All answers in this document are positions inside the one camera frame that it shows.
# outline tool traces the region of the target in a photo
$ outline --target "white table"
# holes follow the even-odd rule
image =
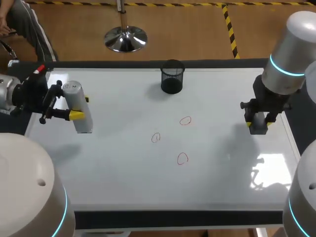
[[[82,84],[93,133],[33,114],[26,136],[51,156],[75,211],[279,211],[300,156],[284,113],[266,135],[249,133],[239,104],[262,71],[186,69],[168,95],[158,69],[54,69],[48,83]]]

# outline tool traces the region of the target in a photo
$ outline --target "black mesh pencil cup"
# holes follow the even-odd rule
[[[182,90],[183,72],[185,70],[183,63],[178,60],[166,61],[161,70],[161,88],[168,94],[176,94]]]

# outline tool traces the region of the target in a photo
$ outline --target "brown floor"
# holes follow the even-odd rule
[[[82,1],[115,2],[114,0]],[[193,3],[196,1],[136,0],[136,2]],[[61,61],[233,59],[225,18],[219,7],[126,7],[129,25],[144,29],[149,39],[145,48],[126,54],[110,51],[103,45],[104,34],[111,28],[119,26],[119,14],[115,7],[38,4],[32,5],[32,8],[36,11]],[[240,57],[268,57],[288,16],[299,10],[316,12],[316,7],[229,6],[228,12]],[[36,61],[33,48],[22,37],[8,37],[4,41],[16,51],[20,60]],[[9,59],[1,48],[0,69],[6,68]],[[275,231],[275,229],[269,230],[269,236]],[[131,237],[200,237],[203,233],[204,231],[133,232]],[[251,235],[248,230],[217,230],[209,231],[209,236],[250,237]]]
[[[277,229],[268,229],[268,237],[272,237]],[[256,237],[252,230],[206,230],[198,231],[143,231],[132,232],[129,237]]]

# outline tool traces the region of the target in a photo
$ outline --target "gray pants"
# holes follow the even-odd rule
[[[6,21],[9,28],[15,29],[18,35],[26,38],[35,48],[38,61],[58,61],[57,54],[39,24],[38,17],[27,3],[14,0]]]

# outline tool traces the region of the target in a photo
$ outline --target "stanchion pole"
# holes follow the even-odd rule
[[[115,27],[106,33],[104,44],[116,52],[134,52],[141,49],[147,43],[146,33],[135,26],[127,24],[124,0],[117,0],[121,26]]]

